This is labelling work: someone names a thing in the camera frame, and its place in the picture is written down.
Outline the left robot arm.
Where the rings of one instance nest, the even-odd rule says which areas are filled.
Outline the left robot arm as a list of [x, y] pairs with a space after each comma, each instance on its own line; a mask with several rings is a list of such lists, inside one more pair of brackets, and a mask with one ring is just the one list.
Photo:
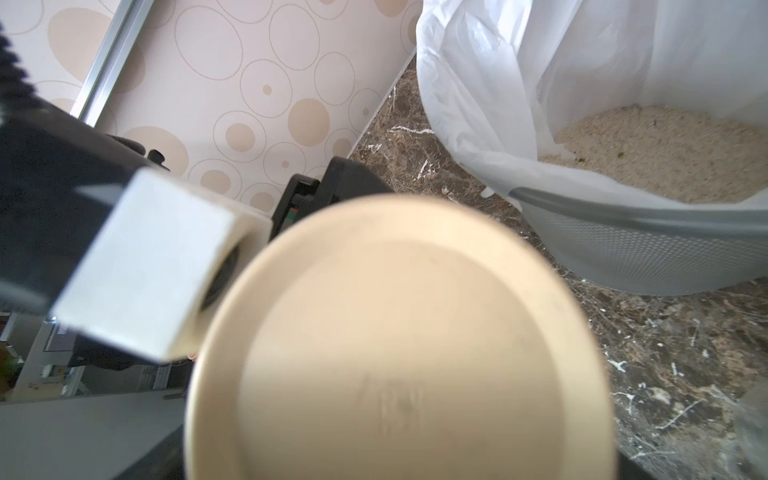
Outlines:
[[[43, 100], [1, 25], [1, 312], [44, 315], [138, 173], [165, 157], [97, 132]], [[359, 162], [333, 157], [321, 180], [295, 174], [267, 241], [333, 204], [393, 189]]]

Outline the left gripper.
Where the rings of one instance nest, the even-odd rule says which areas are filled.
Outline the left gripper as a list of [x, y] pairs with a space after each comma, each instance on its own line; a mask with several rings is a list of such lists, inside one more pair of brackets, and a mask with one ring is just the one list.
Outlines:
[[334, 204], [392, 192], [384, 180], [362, 163], [335, 156], [320, 180], [302, 174], [291, 177], [272, 215], [270, 239]]

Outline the metal trash bucket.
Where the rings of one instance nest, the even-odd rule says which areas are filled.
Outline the metal trash bucket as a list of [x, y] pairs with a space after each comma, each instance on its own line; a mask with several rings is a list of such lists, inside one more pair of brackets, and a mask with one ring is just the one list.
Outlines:
[[767, 274], [767, 214], [653, 209], [511, 191], [550, 254], [589, 281], [640, 295], [682, 296]]

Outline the white plastic bin liner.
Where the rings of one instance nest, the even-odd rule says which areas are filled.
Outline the white plastic bin liner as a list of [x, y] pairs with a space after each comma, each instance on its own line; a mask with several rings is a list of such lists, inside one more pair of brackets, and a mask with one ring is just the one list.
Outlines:
[[432, 130], [503, 197], [528, 188], [673, 209], [673, 200], [538, 157], [560, 151], [561, 129], [633, 104], [767, 122], [763, 1], [427, 1], [416, 38]]

